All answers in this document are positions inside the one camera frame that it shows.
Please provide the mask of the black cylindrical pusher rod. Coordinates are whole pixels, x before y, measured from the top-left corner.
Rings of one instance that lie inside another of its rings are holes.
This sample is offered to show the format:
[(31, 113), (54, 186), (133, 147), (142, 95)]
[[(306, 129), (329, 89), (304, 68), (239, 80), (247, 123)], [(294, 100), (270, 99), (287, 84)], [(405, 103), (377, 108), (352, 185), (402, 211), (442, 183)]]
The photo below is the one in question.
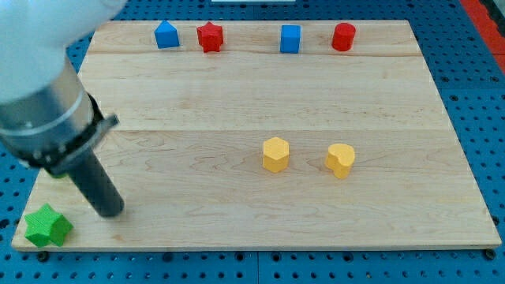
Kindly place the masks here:
[(72, 166), (68, 175), (98, 215), (111, 218), (122, 213), (124, 200), (93, 151)]

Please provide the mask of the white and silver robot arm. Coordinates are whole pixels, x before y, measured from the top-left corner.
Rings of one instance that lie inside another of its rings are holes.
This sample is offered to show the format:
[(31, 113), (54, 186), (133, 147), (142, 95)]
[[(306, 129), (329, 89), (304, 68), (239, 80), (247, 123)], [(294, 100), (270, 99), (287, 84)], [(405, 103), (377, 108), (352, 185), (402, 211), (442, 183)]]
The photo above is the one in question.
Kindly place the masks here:
[(102, 114), (66, 48), (117, 15), (125, 0), (1, 3), (1, 142), (23, 164), (69, 175), (102, 217), (124, 201), (94, 154), (118, 124)]

